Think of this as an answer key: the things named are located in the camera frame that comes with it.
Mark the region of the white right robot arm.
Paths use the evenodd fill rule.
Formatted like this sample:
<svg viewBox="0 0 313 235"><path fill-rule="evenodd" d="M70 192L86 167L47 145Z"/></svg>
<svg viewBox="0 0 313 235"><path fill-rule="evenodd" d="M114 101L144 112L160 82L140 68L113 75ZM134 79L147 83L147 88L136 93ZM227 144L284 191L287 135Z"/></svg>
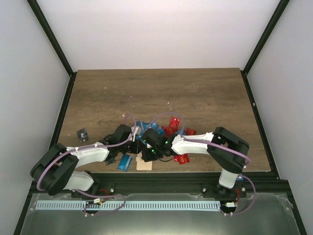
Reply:
<svg viewBox="0 0 313 235"><path fill-rule="evenodd" d="M164 156L184 154L210 155L222 168L217 191L229 197L235 191L235 182L243 169L250 164L247 156L249 144L223 127L201 135L170 134L165 137L154 129L147 129L143 136L142 157L146 162Z"/></svg>

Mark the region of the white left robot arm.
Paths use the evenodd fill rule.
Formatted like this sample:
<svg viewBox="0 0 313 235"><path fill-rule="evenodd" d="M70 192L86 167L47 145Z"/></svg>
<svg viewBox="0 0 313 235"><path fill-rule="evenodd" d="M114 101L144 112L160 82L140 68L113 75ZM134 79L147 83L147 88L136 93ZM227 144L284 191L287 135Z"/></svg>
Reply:
<svg viewBox="0 0 313 235"><path fill-rule="evenodd" d="M96 197L100 186L92 175L76 168L96 163L111 164L120 153L138 153L141 126L129 127L119 125L113 134L101 141L80 147L65 147L61 143L54 144L30 171L30 176L37 182L37 190L49 195L56 195L63 190L83 191L90 198Z"/></svg>

